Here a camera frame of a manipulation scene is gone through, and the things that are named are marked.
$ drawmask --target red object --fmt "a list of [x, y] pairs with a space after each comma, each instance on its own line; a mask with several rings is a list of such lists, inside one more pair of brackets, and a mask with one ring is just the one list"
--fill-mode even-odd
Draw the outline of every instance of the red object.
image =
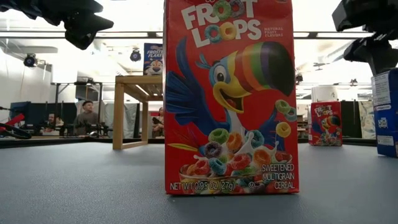
[[338, 101], [311, 104], [308, 141], [313, 146], [341, 146], [341, 106]]
[[19, 115], [15, 116], [14, 118], [12, 118], [11, 120], [9, 120], [8, 122], [6, 122], [5, 124], [14, 126], [15, 124], [21, 122], [23, 119], [25, 119], [25, 116], [23, 114], [19, 114]]
[[[164, 35], [166, 192], [256, 194], [237, 180], [252, 175], [261, 181], [262, 172], [291, 173], [292, 184], [278, 192], [298, 192], [297, 122], [291, 115], [296, 107], [291, 1], [168, 0]], [[281, 122], [291, 127], [284, 137], [276, 134]], [[245, 144], [246, 133], [254, 130], [258, 132], [251, 132], [252, 144]], [[229, 138], [230, 134], [238, 136]], [[228, 139], [241, 139], [242, 144]], [[204, 146], [212, 141], [221, 145], [222, 153], [209, 161], [208, 174], [198, 175], [195, 170], [202, 164], [197, 162], [204, 159], [198, 157], [205, 157]], [[271, 153], [274, 147], [289, 156], [285, 164], [272, 160], [264, 164], [275, 166], [265, 167], [268, 171], [253, 165], [256, 149]], [[277, 171], [279, 166], [289, 171]]]

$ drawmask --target wooden table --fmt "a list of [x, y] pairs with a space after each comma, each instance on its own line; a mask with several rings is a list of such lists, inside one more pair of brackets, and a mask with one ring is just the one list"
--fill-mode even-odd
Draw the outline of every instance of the wooden table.
[[[123, 144], [124, 94], [142, 103], [141, 141]], [[113, 114], [113, 149], [128, 149], [148, 144], [148, 102], [163, 101], [163, 77], [130, 75], [116, 77]]]

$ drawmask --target froot loops cereal box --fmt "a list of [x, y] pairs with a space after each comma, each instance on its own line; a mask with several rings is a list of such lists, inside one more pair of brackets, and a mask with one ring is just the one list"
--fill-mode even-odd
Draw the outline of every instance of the froot loops cereal box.
[[166, 192], [299, 192], [291, 1], [166, 1], [164, 48]]
[[311, 104], [311, 118], [308, 141], [313, 146], [341, 146], [340, 102], [319, 102]]

